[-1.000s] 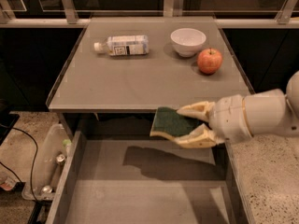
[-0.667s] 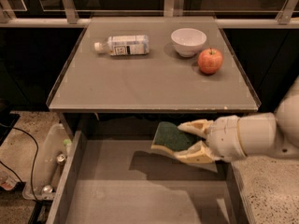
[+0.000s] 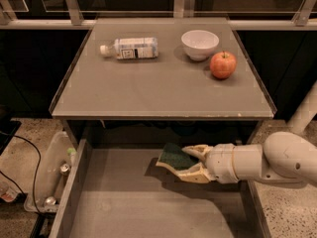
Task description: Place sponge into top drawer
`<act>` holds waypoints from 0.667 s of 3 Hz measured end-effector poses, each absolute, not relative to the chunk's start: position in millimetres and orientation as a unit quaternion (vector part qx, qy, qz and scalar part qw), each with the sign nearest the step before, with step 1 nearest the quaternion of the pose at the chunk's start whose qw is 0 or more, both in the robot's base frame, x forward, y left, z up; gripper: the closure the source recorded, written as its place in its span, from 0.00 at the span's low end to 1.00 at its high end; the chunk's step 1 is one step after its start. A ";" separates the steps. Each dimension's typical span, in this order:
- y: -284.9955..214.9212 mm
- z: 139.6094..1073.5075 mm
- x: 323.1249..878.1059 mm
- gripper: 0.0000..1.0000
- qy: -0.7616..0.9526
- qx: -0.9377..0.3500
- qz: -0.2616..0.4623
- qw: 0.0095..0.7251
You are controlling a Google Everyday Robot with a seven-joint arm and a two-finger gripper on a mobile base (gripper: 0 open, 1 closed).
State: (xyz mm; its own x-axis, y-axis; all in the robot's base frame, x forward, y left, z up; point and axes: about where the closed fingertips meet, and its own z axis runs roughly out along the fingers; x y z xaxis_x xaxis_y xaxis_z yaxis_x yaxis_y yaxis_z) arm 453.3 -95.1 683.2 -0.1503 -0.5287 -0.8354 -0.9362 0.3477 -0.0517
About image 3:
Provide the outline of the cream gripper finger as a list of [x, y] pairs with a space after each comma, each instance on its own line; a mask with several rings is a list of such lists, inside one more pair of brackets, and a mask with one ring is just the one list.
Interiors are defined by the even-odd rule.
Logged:
[[206, 161], [207, 155], [213, 150], [212, 146], [200, 144], [194, 146], [186, 146], [182, 148], [182, 151], [192, 157], [199, 159], [201, 162]]
[[211, 181], [202, 164], [196, 164], [186, 170], [174, 169], [173, 173], [182, 181], [192, 183], [208, 183]]

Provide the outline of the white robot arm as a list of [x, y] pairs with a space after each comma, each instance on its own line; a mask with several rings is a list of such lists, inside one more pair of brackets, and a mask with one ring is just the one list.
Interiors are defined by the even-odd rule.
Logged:
[[263, 144], [214, 147], [196, 145], [183, 151], [199, 162], [176, 175], [183, 181], [236, 183], [251, 179], [258, 182], [317, 182], [317, 148], [299, 136], [317, 111], [317, 82], [313, 84], [295, 114], [287, 132], [270, 134]]

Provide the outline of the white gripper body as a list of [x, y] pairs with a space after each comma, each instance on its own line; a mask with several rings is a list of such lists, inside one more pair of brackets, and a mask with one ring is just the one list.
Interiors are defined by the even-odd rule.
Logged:
[[205, 166], [213, 180], [222, 184], [239, 181], [234, 169], [234, 149], [233, 144], [219, 144], [206, 154]]

